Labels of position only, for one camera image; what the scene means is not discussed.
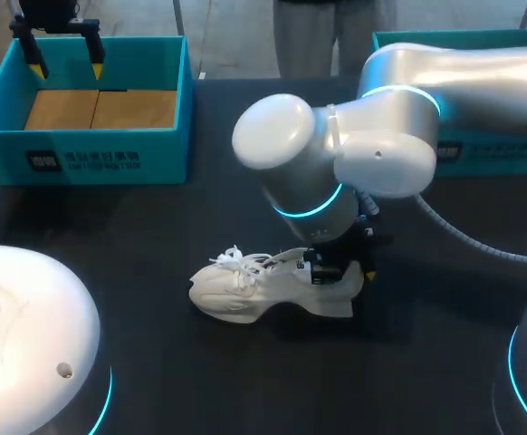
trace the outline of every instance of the shoe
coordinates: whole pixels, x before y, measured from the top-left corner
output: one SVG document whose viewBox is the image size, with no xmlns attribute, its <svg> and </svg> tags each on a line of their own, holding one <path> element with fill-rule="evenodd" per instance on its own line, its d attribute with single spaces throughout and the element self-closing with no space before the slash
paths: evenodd
<svg viewBox="0 0 527 435">
<path fill-rule="evenodd" d="M 253 323 L 284 302 L 316 315 L 352 317 L 352 298 L 364 283 L 359 264 L 351 263 L 338 283 L 313 285 L 305 251 L 298 247 L 277 256 L 243 256 L 234 246 L 191 278 L 189 298 L 204 313 L 237 324 Z"/>
</svg>

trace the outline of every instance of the black table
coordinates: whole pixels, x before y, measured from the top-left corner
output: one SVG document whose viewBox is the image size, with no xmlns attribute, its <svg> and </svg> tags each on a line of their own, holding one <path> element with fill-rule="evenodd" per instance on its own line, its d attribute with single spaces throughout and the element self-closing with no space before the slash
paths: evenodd
<svg viewBox="0 0 527 435">
<path fill-rule="evenodd" d="M 0 244 L 62 261 L 99 308 L 115 376 L 104 433 L 492 433 L 493 374 L 527 304 L 527 265 L 464 246 L 411 200 L 381 204 L 396 240 L 354 319 L 279 306 L 237 326 L 187 299 L 188 278 L 233 244 L 298 244 L 235 161 L 241 112 L 276 92 L 321 105 L 355 88 L 197 82 L 186 185 L 0 188 Z M 443 179 L 426 197 L 470 235 L 527 254 L 527 177 Z"/>
</svg>

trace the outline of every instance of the wooden block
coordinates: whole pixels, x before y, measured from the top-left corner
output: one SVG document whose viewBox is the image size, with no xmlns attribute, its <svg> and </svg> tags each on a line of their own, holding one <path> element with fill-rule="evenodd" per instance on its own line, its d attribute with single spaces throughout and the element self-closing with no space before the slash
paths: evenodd
<svg viewBox="0 0 527 435">
<path fill-rule="evenodd" d="M 38 91 L 25 130 L 88 130 L 99 91 Z"/>
<path fill-rule="evenodd" d="M 93 129 L 151 129 L 173 127 L 176 91 L 106 91 L 92 120 Z"/>
</svg>

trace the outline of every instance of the teal bin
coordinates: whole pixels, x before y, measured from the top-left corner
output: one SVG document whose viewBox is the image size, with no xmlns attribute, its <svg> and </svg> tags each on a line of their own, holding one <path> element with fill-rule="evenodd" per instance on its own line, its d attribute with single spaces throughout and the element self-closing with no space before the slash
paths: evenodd
<svg viewBox="0 0 527 435">
<path fill-rule="evenodd" d="M 193 78 L 184 37 L 102 38 L 94 77 L 84 39 L 37 39 L 50 75 L 40 79 L 13 41 L 0 66 L 0 184 L 184 183 Z M 172 128 L 24 130 L 39 90 L 177 90 Z"/>
<path fill-rule="evenodd" d="M 413 43 L 457 50 L 527 47 L 527 30 L 378 32 L 374 51 L 389 44 Z M 469 130 L 441 130 L 438 177 L 527 174 L 527 137 Z"/>
</svg>

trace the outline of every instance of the person's leg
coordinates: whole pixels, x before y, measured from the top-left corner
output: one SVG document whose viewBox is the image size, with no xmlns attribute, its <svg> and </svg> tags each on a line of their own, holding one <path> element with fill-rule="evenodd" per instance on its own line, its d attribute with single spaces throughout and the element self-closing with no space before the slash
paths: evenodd
<svg viewBox="0 0 527 435">
<path fill-rule="evenodd" d="M 378 30 L 377 0 L 343 0 L 336 4 L 339 75 L 359 77 Z"/>
<path fill-rule="evenodd" d="M 280 76 L 330 77 L 336 34 L 334 4 L 273 0 L 273 35 Z"/>
</svg>

